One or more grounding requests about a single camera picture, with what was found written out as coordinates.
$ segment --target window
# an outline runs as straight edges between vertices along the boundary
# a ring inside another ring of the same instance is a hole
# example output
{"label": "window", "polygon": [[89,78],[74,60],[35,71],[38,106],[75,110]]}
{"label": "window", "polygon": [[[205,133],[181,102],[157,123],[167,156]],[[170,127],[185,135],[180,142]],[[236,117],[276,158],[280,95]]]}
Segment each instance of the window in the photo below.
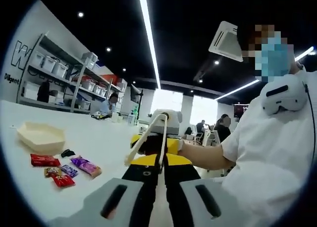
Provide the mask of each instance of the window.
{"label": "window", "polygon": [[157,109],[181,111],[183,93],[168,90],[156,89],[151,106],[151,114]]}
{"label": "window", "polygon": [[217,110],[217,101],[205,97],[194,96],[190,124],[197,124],[203,119],[206,121],[206,124],[215,124],[217,121]]}

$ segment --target purple candy wrapper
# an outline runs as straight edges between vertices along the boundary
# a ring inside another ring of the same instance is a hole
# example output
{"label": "purple candy wrapper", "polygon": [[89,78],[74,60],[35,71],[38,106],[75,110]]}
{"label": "purple candy wrapper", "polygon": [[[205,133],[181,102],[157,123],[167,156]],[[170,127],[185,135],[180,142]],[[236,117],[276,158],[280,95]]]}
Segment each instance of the purple candy wrapper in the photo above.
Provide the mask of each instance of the purple candy wrapper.
{"label": "purple candy wrapper", "polygon": [[96,177],[100,175],[102,172],[100,167],[92,164],[86,159],[83,159],[81,156],[78,156],[76,158],[71,158],[70,160],[76,167],[78,167],[82,171],[85,171],[92,177]]}
{"label": "purple candy wrapper", "polygon": [[60,167],[60,169],[66,173],[67,175],[69,175],[70,177],[75,177],[78,174],[78,171],[73,169],[72,167],[70,167],[69,165],[63,165]]}

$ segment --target air conditioner vent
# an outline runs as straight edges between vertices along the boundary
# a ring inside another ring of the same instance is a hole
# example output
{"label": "air conditioner vent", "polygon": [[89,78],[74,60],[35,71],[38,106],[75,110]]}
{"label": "air conditioner vent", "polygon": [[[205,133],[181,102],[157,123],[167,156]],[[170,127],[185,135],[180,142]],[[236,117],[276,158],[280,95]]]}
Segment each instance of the air conditioner vent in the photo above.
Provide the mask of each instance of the air conditioner vent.
{"label": "air conditioner vent", "polygon": [[208,51],[242,62],[242,52],[237,40],[237,26],[222,21]]}

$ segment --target led light strip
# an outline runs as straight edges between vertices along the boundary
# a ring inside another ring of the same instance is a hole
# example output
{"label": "led light strip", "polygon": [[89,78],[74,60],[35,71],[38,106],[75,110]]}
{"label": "led light strip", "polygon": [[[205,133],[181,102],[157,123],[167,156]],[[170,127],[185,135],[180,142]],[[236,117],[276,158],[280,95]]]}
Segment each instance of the led light strip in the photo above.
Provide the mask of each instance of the led light strip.
{"label": "led light strip", "polygon": [[147,0],[140,0],[140,4],[141,4],[141,9],[142,9],[145,29],[147,31],[148,41],[149,41],[149,45],[150,45],[150,51],[151,51],[151,55],[152,55],[155,77],[157,79],[158,89],[161,89],[160,82],[159,82],[159,68],[158,68],[157,57],[156,57],[155,49],[154,49],[154,42],[153,42],[153,35],[152,35]]}
{"label": "led light strip", "polygon": [[[309,54],[310,52],[312,52],[313,50],[314,50],[314,47],[311,46],[308,50],[306,50],[305,52],[303,52],[301,55],[297,56],[297,57],[295,58],[295,61],[298,61],[298,60],[302,59],[303,57],[305,57],[306,55],[308,55],[308,54]],[[259,80],[254,80],[253,82],[250,82],[250,83],[248,83],[248,84],[246,84],[246,85],[244,85],[244,86],[242,86],[242,87],[240,87],[240,88],[238,88],[238,89],[236,89],[236,90],[233,90],[232,92],[229,92],[229,93],[227,93],[227,94],[224,94],[223,96],[218,97],[218,98],[216,98],[215,100],[216,100],[216,101],[217,101],[217,100],[220,100],[221,98],[227,97],[227,96],[229,96],[229,95],[231,95],[231,94],[233,94],[233,93],[235,93],[235,92],[238,92],[238,91],[240,91],[240,90],[242,90],[242,89],[245,89],[246,87],[249,87],[249,86],[251,86],[251,85],[253,85],[253,84],[257,83],[257,82],[259,82]]]}

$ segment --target blue face mask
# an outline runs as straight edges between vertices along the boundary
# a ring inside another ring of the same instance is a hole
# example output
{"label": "blue face mask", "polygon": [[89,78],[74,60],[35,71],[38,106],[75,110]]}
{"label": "blue face mask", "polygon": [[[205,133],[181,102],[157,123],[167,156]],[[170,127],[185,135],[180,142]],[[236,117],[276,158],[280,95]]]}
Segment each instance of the blue face mask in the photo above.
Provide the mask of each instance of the blue face mask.
{"label": "blue face mask", "polygon": [[284,76],[291,68],[292,48],[281,43],[281,33],[275,32],[262,44],[261,51],[255,51],[255,75],[263,82],[271,82],[275,77]]}

